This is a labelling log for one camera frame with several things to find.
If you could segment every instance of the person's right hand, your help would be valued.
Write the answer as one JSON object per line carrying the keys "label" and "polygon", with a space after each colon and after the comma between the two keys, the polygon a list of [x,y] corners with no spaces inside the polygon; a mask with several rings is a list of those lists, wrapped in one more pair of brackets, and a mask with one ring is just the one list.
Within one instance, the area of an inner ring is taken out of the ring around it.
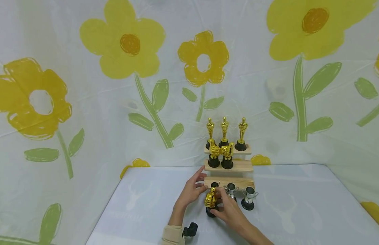
{"label": "person's right hand", "polygon": [[210,212],[216,217],[222,219],[231,229],[235,232],[241,231],[244,227],[252,226],[241,209],[238,207],[236,201],[227,195],[225,189],[216,187],[217,198],[222,198],[223,208],[221,211],[211,209]]}

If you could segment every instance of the white table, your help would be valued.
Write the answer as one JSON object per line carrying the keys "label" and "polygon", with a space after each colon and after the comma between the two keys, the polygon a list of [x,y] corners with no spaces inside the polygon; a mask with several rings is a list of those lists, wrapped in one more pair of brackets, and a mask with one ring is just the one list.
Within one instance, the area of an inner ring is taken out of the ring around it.
{"label": "white table", "polygon": [[[182,187],[198,167],[130,168],[87,245],[159,244]],[[254,166],[259,195],[248,220],[275,245],[379,245],[379,226],[322,165]],[[246,244],[205,213],[205,193],[187,208],[184,226],[199,226],[186,244]]]}

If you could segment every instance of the hand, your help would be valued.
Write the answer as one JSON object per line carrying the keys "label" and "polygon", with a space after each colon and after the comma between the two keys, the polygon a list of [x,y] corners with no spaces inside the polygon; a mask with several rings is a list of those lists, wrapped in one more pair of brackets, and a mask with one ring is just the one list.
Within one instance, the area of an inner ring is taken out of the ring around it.
{"label": "hand", "polygon": [[205,192],[208,189],[208,186],[203,185],[202,183],[197,183],[203,181],[207,174],[202,173],[204,170],[204,165],[197,170],[197,172],[187,180],[183,190],[181,191],[180,196],[178,197],[176,204],[182,206],[188,206],[188,204],[196,201],[200,194]]}
{"label": "hand", "polygon": [[222,198],[223,207],[218,211],[216,209],[211,209],[210,212],[222,219],[231,229],[235,232],[239,232],[243,229],[243,227],[247,227],[251,225],[245,215],[242,213],[241,209],[239,209],[236,201],[233,198],[226,194],[225,189],[221,187],[215,188],[217,191],[216,198]]}

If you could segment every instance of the wooden plank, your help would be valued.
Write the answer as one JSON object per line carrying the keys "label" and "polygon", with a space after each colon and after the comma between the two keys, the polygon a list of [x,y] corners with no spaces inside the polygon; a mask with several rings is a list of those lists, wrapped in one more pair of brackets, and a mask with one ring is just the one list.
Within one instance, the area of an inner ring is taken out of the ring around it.
{"label": "wooden plank", "polygon": [[227,186],[228,183],[233,183],[236,187],[240,189],[245,189],[248,186],[255,188],[255,183],[250,178],[237,178],[237,177],[218,177],[218,176],[207,176],[204,178],[204,185],[207,185],[208,188],[211,188],[212,182],[219,182],[219,186]]}
{"label": "wooden plank", "polygon": [[[236,148],[234,148],[233,157],[234,157],[234,155],[251,155],[252,154],[251,146],[248,144],[245,144],[245,145],[246,145],[246,150],[244,150],[244,151],[239,151],[239,150],[236,150]],[[206,146],[204,146],[204,153],[207,155],[210,154],[210,150],[207,150]]]}
{"label": "wooden plank", "polygon": [[236,172],[236,173],[243,173],[243,172],[253,172],[253,166],[251,161],[249,160],[233,160],[233,168],[231,169],[224,169],[222,168],[222,161],[220,161],[221,164],[216,167],[212,168],[210,165],[208,165],[208,158],[204,160],[204,170],[205,171],[215,171],[215,172]]}

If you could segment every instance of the person's left hand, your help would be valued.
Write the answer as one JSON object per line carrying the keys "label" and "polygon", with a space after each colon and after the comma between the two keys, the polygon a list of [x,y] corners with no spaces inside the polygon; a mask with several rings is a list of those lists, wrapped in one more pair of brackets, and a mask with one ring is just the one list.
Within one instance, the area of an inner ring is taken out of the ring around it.
{"label": "person's left hand", "polygon": [[204,170],[204,165],[197,170],[197,172],[187,180],[185,183],[184,189],[181,191],[180,196],[178,197],[176,203],[182,206],[187,206],[188,204],[196,201],[200,194],[205,192],[208,189],[208,186],[197,183],[203,181],[207,174],[202,173]]}

